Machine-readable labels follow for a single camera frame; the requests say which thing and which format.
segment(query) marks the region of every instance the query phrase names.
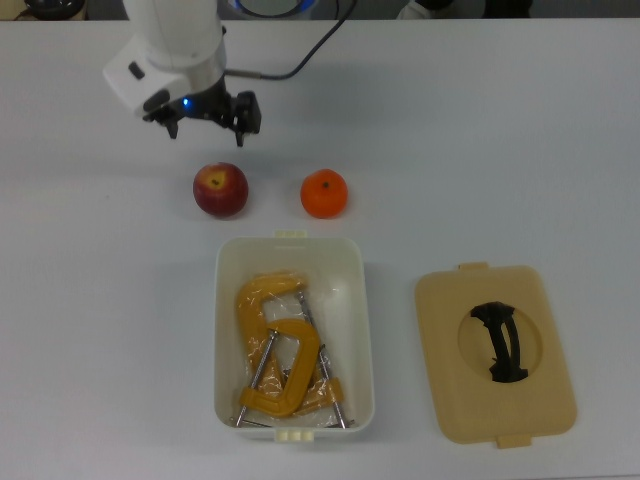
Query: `white plastic container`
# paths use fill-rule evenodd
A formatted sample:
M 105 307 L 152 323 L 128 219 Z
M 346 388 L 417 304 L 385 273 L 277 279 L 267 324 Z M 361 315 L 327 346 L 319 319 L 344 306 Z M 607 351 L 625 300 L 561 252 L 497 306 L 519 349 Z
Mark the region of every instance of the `white plastic container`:
M 239 397 L 251 382 L 246 346 L 236 316 L 236 296 L 255 275 L 288 270 L 308 279 L 307 301 L 333 376 L 344 391 L 349 429 L 320 428 L 314 415 L 270 424 L 274 428 L 232 426 Z M 371 339 L 364 268 L 356 244 L 341 238 L 238 238 L 218 252 L 215 297 L 215 412 L 230 430 L 276 441 L 313 441 L 359 432 L 374 414 Z

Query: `tabletop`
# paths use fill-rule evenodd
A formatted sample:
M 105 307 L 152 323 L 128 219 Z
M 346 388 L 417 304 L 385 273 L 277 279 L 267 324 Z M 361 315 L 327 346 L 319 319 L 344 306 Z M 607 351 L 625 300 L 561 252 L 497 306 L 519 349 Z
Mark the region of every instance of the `tabletop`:
M 226 24 L 228 65 L 290 69 L 329 23 Z M 0 478 L 640 475 L 640 23 L 349 22 L 294 79 L 252 89 L 245 147 L 132 118 L 102 67 L 126 22 L 0 24 Z M 233 220 L 191 192 L 211 162 L 251 188 Z M 340 218 L 302 178 L 343 174 Z M 376 414 L 349 441 L 240 438 L 213 409 L 214 272 L 239 236 L 360 247 Z M 440 431 L 418 279 L 463 262 L 544 280 L 578 419 L 526 448 Z

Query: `yellow c-clamp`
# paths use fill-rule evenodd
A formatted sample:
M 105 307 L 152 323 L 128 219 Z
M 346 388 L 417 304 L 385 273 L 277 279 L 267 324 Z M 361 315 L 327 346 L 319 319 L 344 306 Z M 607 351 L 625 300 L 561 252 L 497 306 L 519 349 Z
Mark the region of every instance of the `yellow c-clamp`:
M 326 357 L 322 355 L 324 346 L 320 346 L 318 332 L 304 299 L 306 287 L 303 277 L 284 272 L 258 276 L 238 293 L 238 321 L 254 377 L 251 386 L 241 394 L 240 404 L 243 407 L 237 426 L 241 426 L 247 409 L 281 418 L 306 415 L 333 405 L 336 415 L 343 416 L 340 406 L 344 400 L 342 387 L 337 378 L 329 378 Z M 289 293 L 296 294 L 305 321 L 285 319 L 268 323 L 263 303 Z M 271 352 L 280 334 L 297 338 L 300 342 L 286 383 Z

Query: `metal rod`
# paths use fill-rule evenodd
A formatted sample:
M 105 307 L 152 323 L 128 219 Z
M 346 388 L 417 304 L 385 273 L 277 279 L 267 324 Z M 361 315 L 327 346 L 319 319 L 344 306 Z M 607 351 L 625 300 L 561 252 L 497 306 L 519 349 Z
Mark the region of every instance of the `metal rod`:
M 304 292 L 302 290 L 298 290 L 296 293 L 296 298 L 298 302 L 300 302 L 300 307 L 302 308 L 302 316 L 304 319 L 313 327 L 318 330 L 316 327 L 316 323 L 313 320 L 313 315 L 311 314 L 311 309 L 309 308 L 309 304 L 307 303 L 307 299 L 304 296 Z M 329 368 L 329 354 L 327 353 L 327 347 L 323 344 L 320 347 L 320 351 L 318 352 L 318 364 L 320 366 L 320 373 L 322 374 L 322 379 L 324 381 L 331 380 L 331 370 Z M 333 402 L 333 411 L 336 414 L 336 420 L 338 421 L 338 425 L 341 428 L 349 428 L 351 422 L 346 420 L 344 409 L 340 402 Z
M 267 339 L 267 345 L 264 347 L 264 352 L 262 352 L 262 358 L 260 359 L 258 368 L 256 368 L 256 373 L 251 380 L 251 385 L 249 385 L 249 388 L 251 388 L 252 390 L 255 390 L 260 383 L 260 379 L 262 378 L 264 369 L 267 366 L 267 361 L 269 360 L 269 355 L 271 354 L 273 345 L 276 342 L 276 338 L 278 338 L 278 332 L 272 330 L 269 338 Z M 240 409 L 240 415 L 238 415 L 238 420 L 236 420 L 236 427 L 240 428 L 240 426 L 244 422 L 244 417 L 247 414 L 247 410 L 247 406 L 242 405 L 242 408 Z
M 235 418 L 231 417 L 230 418 L 231 423 L 236 423 Z M 254 422 L 251 420 L 246 420 L 246 419 L 242 419 L 242 423 L 243 424 L 247 424 L 247 425 L 251 425 L 252 427 L 260 427 L 260 428 L 276 428 L 273 425 L 267 425 L 264 423 L 259 423 L 259 422 Z M 355 420 L 349 420 L 349 426 L 353 425 L 355 422 Z M 334 423 L 333 425 L 328 425 L 324 428 L 342 428 L 342 425 L 340 425 L 339 423 Z

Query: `black cable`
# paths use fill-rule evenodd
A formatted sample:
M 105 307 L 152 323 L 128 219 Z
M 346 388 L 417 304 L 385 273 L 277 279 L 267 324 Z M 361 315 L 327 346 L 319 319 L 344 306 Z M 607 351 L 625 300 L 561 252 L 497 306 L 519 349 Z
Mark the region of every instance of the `black cable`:
M 298 74 L 298 72 L 300 72 L 300 70 L 302 70 L 304 68 L 304 66 L 309 62 L 309 60 L 311 60 L 311 57 L 313 57 L 316 52 L 318 50 L 320 50 L 320 47 L 322 47 L 322 45 L 325 44 L 325 42 L 327 40 L 329 40 L 329 38 L 331 38 L 331 36 L 336 33 L 336 31 L 342 26 L 342 24 L 344 22 L 347 21 L 347 19 L 351 16 L 351 14 L 353 13 L 353 10 L 356 8 L 356 5 L 358 4 L 358 0 L 351 0 L 351 5 L 349 6 L 349 8 L 347 9 L 347 11 L 344 13 L 344 15 L 342 16 L 342 18 L 340 18 L 340 20 L 338 20 L 338 23 L 336 23 L 333 28 L 331 30 L 329 30 L 324 37 L 322 37 L 320 39 L 320 41 L 318 43 L 315 44 L 315 46 L 309 51 L 309 53 L 302 59 L 302 61 L 298 64 L 298 66 L 296 68 L 294 68 L 293 70 L 291 70 L 289 73 L 285 73 L 282 75 L 267 75 L 261 72 L 250 72 L 250 71 L 245 71 L 245 70 L 226 70 L 225 74 L 229 77 L 243 77 L 243 78 L 253 78 L 256 80 L 288 80 L 291 77 L 295 76 Z
M 16 18 L 13 19 L 13 21 L 15 22 L 16 20 L 20 20 L 22 17 L 26 17 L 27 15 L 31 15 L 31 10 L 25 8 L 16 16 Z

